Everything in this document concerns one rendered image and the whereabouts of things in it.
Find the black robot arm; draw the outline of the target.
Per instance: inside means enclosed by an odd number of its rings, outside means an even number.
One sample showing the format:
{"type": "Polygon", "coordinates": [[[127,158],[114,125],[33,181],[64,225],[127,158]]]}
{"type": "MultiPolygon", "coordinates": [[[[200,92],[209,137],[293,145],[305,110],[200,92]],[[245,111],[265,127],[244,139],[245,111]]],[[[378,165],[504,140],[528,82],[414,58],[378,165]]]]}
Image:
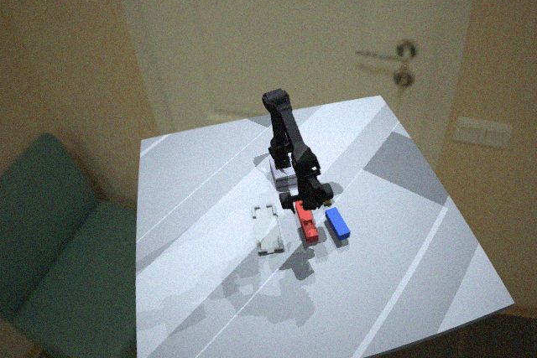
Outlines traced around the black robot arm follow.
{"type": "Polygon", "coordinates": [[[303,209],[315,210],[316,207],[321,207],[326,197],[317,178],[321,175],[321,166],[317,156],[304,143],[292,112],[289,94],[279,88],[264,93],[262,101],[271,115],[274,136],[268,150],[275,168],[285,169],[291,167],[292,163],[298,185],[305,190],[305,193],[300,194],[303,209]],[[291,153],[291,163],[288,153],[291,153]]]}

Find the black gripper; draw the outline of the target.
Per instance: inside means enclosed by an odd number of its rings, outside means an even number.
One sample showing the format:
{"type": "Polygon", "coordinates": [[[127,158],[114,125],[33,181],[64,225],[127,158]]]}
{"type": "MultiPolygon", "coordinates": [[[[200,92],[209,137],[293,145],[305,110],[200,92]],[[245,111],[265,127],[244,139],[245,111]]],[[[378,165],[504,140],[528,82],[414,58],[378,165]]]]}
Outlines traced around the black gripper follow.
{"type": "MultiPolygon", "coordinates": [[[[326,197],[323,199],[323,202],[329,199],[333,199],[334,193],[329,184],[321,185],[324,191],[326,192],[326,197]]],[[[300,199],[300,194],[305,193],[305,190],[298,185],[298,195],[291,196],[290,192],[285,192],[279,194],[279,200],[282,206],[282,209],[291,209],[295,214],[294,202],[302,201],[300,199]]]]}

